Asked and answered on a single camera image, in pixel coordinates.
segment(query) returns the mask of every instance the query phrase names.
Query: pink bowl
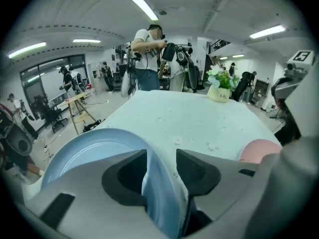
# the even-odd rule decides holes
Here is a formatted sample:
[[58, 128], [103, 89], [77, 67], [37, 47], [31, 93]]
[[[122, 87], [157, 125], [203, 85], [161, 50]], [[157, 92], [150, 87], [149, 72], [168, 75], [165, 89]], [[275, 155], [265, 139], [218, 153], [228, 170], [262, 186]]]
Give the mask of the pink bowl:
[[251, 141], [243, 149], [239, 161], [260, 163], [264, 156], [272, 153], [280, 153], [282, 147], [269, 140], [258, 139]]

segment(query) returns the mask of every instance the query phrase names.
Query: light blue table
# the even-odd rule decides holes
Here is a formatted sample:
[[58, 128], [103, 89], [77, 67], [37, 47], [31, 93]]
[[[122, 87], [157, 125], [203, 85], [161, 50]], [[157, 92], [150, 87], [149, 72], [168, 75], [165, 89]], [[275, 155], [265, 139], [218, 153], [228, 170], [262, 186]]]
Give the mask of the light blue table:
[[115, 127], [143, 138], [176, 171], [176, 149], [238, 160], [256, 139], [280, 144], [245, 104], [211, 101], [205, 95], [136, 91], [97, 128]]

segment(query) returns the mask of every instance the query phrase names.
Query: white flower pot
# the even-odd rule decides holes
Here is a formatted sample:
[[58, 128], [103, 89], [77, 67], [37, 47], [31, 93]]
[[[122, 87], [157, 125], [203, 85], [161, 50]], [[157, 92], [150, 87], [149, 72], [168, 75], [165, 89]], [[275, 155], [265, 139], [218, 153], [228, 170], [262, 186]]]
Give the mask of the white flower pot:
[[216, 102], [222, 102], [225, 103], [228, 101], [230, 95], [230, 91], [223, 88], [215, 88], [213, 86], [210, 86], [207, 96], [209, 99], [216, 101]]

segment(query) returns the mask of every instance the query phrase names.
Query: window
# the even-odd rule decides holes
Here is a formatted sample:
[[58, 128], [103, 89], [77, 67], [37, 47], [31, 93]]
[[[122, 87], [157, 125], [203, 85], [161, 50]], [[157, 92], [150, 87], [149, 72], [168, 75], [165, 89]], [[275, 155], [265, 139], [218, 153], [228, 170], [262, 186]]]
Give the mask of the window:
[[68, 69], [70, 68], [67, 58], [57, 59], [39, 65], [41, 81], [44, 92], [47, 94], [48, 102], [65, 93], [64, 89], [59, 90], [59, 87], [63, 84], [63, 74], [59, 73], [63, 66]]
[[63, 75], [59, 73], [62, 66], [72, 67], [83, 80], [88, 78], [84, 55], [55, 59], [20, 73], [25, 97], [36, 120], [45, 115], [48, 106], [58, 105], [67, 98], [65, 90], [59, 90], [63, 84]]
[[41, 118], [43, 113], [42, 108], [37, 105], [37, 101], [46, 98], [40, 77], [41, 74], [39, 73], [37, 66], [27, 69], [21, 73], [24, 94], [36, 120]]
[[85, 65], [84, 55], [70, 57], [71, 67], [77, 67], [77, 66], [83, 66], [83, 65]]

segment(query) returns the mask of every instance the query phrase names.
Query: blue plate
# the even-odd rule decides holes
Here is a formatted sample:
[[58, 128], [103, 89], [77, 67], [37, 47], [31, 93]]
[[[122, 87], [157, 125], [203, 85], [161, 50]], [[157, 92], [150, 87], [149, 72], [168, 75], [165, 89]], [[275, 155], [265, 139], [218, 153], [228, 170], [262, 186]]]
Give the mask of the blue plate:
[[57, 152], [48, 165], [41, 188], [48, 187], [51, 182], [76, 166], [141, 149], [148, 152], [147, 173], [142, 184], [148, 216], [168, 238], [177, 238], [181, 217], [171, 178], [152, 148], [128, 131], [115, 128], [95, 129], [74, 138]]
[[76, 166], [141, 149], [146, 149], [148, 156], [154, 153], [143, 139], [125, 130], [104, 128], [81, 134], [64, 145], [51, 160], [41, 188]]

